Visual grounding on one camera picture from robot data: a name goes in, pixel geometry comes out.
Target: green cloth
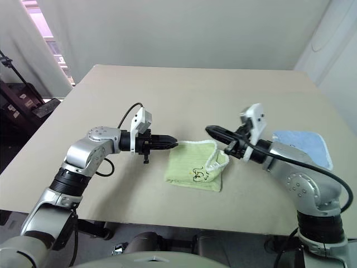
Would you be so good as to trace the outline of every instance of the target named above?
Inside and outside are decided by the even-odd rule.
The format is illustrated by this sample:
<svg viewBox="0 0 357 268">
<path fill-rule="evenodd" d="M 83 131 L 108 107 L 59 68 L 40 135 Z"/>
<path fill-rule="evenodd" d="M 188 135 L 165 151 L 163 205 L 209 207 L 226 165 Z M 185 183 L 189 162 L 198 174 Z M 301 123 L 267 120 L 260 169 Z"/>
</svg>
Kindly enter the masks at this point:
<svg viewBox="0 0 357 268">
<path fill-rule="evenodd" d="M 179 141 L 170 150 L 165 181 L 173 185 L 221 191 L 221 172 L 228 155 L 217 149 L 213 140 Z"/>
</svg>

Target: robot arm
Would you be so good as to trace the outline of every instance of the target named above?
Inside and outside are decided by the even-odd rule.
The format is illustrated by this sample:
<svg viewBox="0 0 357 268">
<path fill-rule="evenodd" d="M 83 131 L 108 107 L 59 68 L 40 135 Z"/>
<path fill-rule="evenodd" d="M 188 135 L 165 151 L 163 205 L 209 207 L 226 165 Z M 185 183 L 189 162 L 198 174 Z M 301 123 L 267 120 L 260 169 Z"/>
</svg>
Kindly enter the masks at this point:
<svg viewBox="0 0 357 268">
<path fill-rule="evenodd" d="M 139 116 L 139 121 L 135 119 L 138 114 L 144 115 Z M 144 163 L 148 163 L 151 150 L 177 146 L 177 140 L 171 136 L 151 135 L 150 124 L 151 114 L 142 107 L 132 121 L 130 132 L 94 127 L 74 143 L 53 182 L 26 218 L 21 236 L 1 245 L 0 266 L 40 267 L 50 250 L 60 250 L 66 245 L 83 191 L 107 155 L 131 151 L 144 155 Z"/>
<path fill-rule="evenodd" d="M 260 104 L 244 111 L 241 120 L 243 125 L 235 132 L 219 126 L 207 126 L 206 131 L 214 139 L 228 145 L 225 149 L 228 155 L 262 164 L 263 169 L 283 185 L 294 202 L 299 225 L 298 236 L 308 251 L 338 259 L 345 267 L 351 267 L 348 240 L 340 216 L 341 185 L 322 173 L 263 154 L 268 152 L 273 156 L 323 169 L 306 153 L 294 147 L 259 140 L 266 125 Z"/>
</svg>

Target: beige tabletop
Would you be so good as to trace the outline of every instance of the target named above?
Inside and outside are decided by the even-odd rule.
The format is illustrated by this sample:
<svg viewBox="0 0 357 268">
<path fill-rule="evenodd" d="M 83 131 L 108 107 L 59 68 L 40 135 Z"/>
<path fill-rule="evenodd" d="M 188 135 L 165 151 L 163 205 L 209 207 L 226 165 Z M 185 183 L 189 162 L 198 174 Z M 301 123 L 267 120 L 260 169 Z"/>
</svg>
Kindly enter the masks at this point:
<svg viewBox="0 0 357 268">
<path fill-rule="evenodd" d="M 318 132 L 335 174 L 357 193 L 357 138 L 304 73 L 96 65 L 1 174 L 0 209 L 29 212 L 70 145 L 94 126 L 116 127 L 135 102 L 152 113 L 153 134 L 192 141 L 210 138 L 207 125 L 236 130 L 240 111 L 260 102 L 268 123 L 262 138 L 271 139 L 275 130 Z M 132 116 L 123 128 L 129 129 Z M 153 151 L 148 165 L 128 152 L 110 155 L 115 173 L 92 178 L 79 217 L 279 235 L 297 226 L 292 201 L 260 165 L 231 157 L 216 193 L 164 182 L 168 155 Z M 106 167 L 102 163 L 100 171 Z M 357 237 L 356 202 L 342 218 L 347 235 Z"/>
</svg>

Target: black cable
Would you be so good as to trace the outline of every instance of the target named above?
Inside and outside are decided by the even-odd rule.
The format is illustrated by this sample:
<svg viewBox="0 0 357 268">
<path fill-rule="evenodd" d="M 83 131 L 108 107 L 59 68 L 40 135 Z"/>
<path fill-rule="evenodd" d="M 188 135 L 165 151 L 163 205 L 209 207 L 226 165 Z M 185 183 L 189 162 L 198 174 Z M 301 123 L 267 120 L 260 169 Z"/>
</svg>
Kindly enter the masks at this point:
<svg viewBox="0 0 357 268">
<path fill-rule="evenodd" d="M 68 267 L 73 266 L 73 264 L 76 260 L 77 251 L 78 251 L 78 215 L 77 215 L 77 211 L 75 208 L 73 209 L 73 215 L 75 217 L 75 219 L 74 219 L 74 221 L 75 221 L 74 222 L 74 248 L 73 248 L 72 260 L 71 260 L 71 263 L 69 263 Z"/>
<path fill-rule="evenodd" d="M 112 176 L 113 173 L 114 173 L 114 164 L 113 164 L 113 162 L 111 162 L 108 158 L 104 158 L 104 160 L 107 161 L 108 163 L 110 163 L 110 165 L 112 166 L 111 172 L 110 172 L 109 174 L 102 174 L 102 173 L 100 173 L 100 172 L 97 171 L 96 174 L 99 175 L 99 176 L 102 176 L 102 177 Z"/>
<path fill-rule="evenodd" d="M 125 115 L 123 116 L 121 122 L 120 122 L 119 125 L 118 125 L 118 128 L 120 128 L 120 127 L 122 126 L 122 124 L 123 124 L 125 118 L 127 118 L 127 116 L 128 116 L 128 114 L 130 113 L 130 111 L 131 111 L 135 106 L 137 106 L 137 105 L 140 105 L 140 107 L 143 107 L 143 104 L 140 103 L 140 102 L 137 102 L 137 103 L 133 104 L 133 105 L 129 108 L 129 110 L 127 110 L 127 112 L 125 113 Z"/>
<path fill-rule="evenodd" d="M 349 187 L 349 185 L 346 182 L 344 182 L 342 179 L 337 177 L 335 174 L 333 174 L 331 172 L 328 172 L 327 170 L 320 169 L 317 166 L 312 166 L 312 165 L 309 165 L 309 164 L 306 164 L 306 163 L 303 163 L 303 162 L 292 160 L 292 159 L 283 157 L 281 155 L 272 154 L 272 153 L 270 153 L 270 152 L 268 152 L 268 151 L 266 151 L 264 149 L 261 149 L 259 147 L 256 147 L 255 145 L 251 144 L 246 137 L 243 137 L 243 140 L 245 141 L 245 143 L 249 147 L 251 147 L 253 150 L 256 150 L 256 151 L 260 152 L 261 154 L 265 154 L 265 155 L 270 156 L 272 158 L 279 159 L 281 161 L 288 162 L 290 164 L 294 164 L 294 165 L 297 165 L 297 166 L 301 166 L 303 168 L 311 169 L 313 171 L 322 173 L 322 174 L 334 179 L 335 181 L 340 183 L 346 189 L 346 191 L 348 193 L 348 200 L 347 200 L 346 204 L 341 208 L 341 213 L 351 206 L 352 201 L 353 201 L 353 192 L 352 192 L 351 188 Z"/>
<path fill-rule="evenodd" d="M 277 257 L 275 258 L 274 268 L 278 268 L 279 261 L 281 259 L 281 256 L 284 253 L 284 250 L 286 249 L 287 245 L 289 244 L 289 242 L 293 238 L 293 236 L 296 235 L 296 233 L 297 233 L 297 228 L 294 229 L 294 231 L 291 232 L 289 237 L 285 240 L 284 244 L 281 246 L 281 249 L 279 250 L 279 253 L 278 253 Z"/>
</svg>

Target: light blue towel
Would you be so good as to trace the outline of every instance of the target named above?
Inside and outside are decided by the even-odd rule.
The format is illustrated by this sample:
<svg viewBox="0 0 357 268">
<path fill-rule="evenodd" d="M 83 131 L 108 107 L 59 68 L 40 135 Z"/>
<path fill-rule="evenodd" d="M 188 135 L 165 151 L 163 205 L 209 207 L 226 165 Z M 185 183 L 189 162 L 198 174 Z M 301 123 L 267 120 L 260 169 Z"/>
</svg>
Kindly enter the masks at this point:
<svg viewBox="0 0 357 268">
<path fill-rule="evenodd" d="M 332 170 L 329 150 L 320 134 L 308 131 L 280 130 L 273 133 L 273 141 L 293 146 L 307 153 L 319 166 Z"/>
</svg>

